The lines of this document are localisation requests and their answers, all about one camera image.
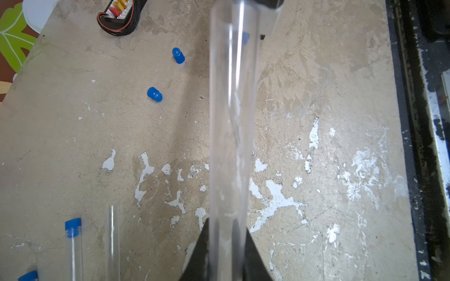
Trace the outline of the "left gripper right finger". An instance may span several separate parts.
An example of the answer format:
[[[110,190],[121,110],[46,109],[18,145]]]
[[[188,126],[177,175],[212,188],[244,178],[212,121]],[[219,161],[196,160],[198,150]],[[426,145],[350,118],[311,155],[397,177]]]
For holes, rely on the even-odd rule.
[[[246,234],[243,264],[244,281],[273,281],[257,250],[249,230]]]

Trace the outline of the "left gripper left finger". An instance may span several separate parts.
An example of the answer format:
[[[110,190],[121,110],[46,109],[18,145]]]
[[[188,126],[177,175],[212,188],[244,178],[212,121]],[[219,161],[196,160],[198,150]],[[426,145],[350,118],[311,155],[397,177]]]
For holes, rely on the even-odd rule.
[[[208,281],[209,271],[209,219],[207,218],[179,281]]]

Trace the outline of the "clear test tube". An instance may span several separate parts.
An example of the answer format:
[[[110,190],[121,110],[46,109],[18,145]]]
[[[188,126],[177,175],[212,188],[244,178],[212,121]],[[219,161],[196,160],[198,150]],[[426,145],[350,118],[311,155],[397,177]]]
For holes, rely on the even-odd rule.
[[[106,215],[106,265],[105,279],[107,281],[120,281],[120,208],[119,205],[110,205]]]
[[[68,280],[83,280],[83,260],[82,260],[82,228],[81,233],[73,239],[67,236],[67,252],[68,252]]]
[[[259,34],[254,1],[210,11],[209,279],[243,279]],[[250,34],[243,46],[242,33]]]

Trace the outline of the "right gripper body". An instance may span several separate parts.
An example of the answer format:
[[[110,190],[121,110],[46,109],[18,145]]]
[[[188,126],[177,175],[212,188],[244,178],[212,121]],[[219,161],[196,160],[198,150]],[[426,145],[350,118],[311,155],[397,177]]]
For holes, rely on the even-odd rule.
[[[260,40],[273,33],[284,6],[284,0],[255,0],[255,25]]]

